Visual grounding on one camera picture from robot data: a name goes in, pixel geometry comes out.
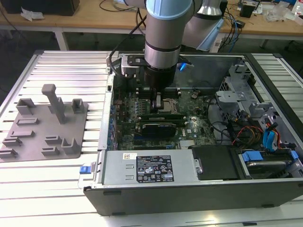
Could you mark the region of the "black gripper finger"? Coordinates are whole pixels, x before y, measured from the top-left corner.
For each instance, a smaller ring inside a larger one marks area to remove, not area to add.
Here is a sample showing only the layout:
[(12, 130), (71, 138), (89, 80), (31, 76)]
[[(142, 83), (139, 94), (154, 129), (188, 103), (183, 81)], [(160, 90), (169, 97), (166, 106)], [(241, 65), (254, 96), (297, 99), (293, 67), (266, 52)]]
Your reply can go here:
[(157, 112), (163, 109), (163, 97), (162, 93), (155, 88), (151, 89), (150, 97), (150, 111)]

